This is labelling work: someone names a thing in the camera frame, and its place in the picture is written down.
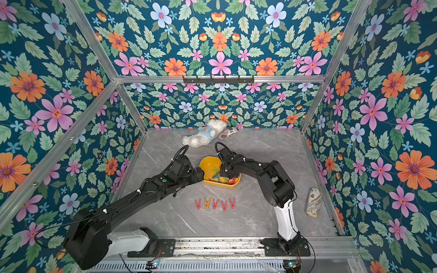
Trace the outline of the orange clothespin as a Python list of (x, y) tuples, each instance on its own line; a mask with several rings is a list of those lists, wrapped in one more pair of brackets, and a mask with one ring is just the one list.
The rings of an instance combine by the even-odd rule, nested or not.
[(208, 198), (208, 199), (206, 197), (204, 198), (204, 204), (205, 204), (206, 209), (209, 209), (211, 201), (212, 201), (211, 198)]

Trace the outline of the yellow plastic storage box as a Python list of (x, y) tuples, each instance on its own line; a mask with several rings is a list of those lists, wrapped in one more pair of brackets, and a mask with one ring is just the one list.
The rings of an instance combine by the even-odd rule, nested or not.
[(228, 178), (220, 175), (221, 160), (218, 157), (205, 157), (201, 160), (199, 167), (204, 171), (203, 184), (216, 187), (233, 189), (237, 187), (241, 180), (241, 175), (237, 178)]

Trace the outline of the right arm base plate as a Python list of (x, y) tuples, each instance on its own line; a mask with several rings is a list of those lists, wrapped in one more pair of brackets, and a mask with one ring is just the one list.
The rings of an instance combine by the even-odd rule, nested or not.
[(278, 238), (264, 238), (260, 241), (267, 257), (310, 257), (311, 247), (306, 239), (289, 243)]

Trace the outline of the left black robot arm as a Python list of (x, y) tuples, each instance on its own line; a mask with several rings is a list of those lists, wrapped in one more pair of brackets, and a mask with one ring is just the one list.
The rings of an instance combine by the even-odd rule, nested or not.
[(188, 149), (188, 145), (183, 146), (161, 173), (146, 178), (132, 193), (96, 210), (82, 209), (75, 214), (63, 247), (82, 270), (114, 255), (132, 251), (156, 253), (157, 236), (150, 229), (114, 229), (145, 207), (203, 180), (202, 169), (193, 167), (185, 154)]

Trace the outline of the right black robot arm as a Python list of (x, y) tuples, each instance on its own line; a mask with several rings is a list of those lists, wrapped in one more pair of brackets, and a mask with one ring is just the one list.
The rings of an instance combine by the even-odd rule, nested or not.
[(278, 223), (279, 246), (290, 252), (302, 239), (294, 218), (293, 203), (297, 197), (295, 185), (281, 164), (258, 162), (231, 151), (225, 144), (215, 144), (216, 155), (221, 160), (220, 176), (230, 179), (241, 174), (258, 181), (266, 201), (274, 207)]

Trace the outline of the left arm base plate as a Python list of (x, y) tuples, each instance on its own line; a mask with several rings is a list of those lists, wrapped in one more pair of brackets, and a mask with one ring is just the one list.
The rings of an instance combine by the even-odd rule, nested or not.
[(174, 255), (175, 239), (152, 239), (141, 251), (130, 251), (129, 258), (168, 258)]

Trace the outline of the red clothespin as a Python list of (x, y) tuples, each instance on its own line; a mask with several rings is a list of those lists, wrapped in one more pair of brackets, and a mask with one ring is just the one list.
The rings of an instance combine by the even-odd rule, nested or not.
[(195, 200), (195, 205), (196, 205), (197, 210), (200, 210), (200, 208), (201, 208), (201, 199)]
[(219, 199), (213, 199), (213, 210), (216, 210), (216, 208), (217, 208), (217, 206), (218, 206), (218, 203), (219, 203)]
[(226, 210), (227, 210), (227, 201), (221, 201), (221, 205), (222, 205), (223, 212), (226, 212)]
[(236, 199), (229, 199), (229, 203), (230, 203), (231, 208), (234, 210), (235, 204), (236, 204)]

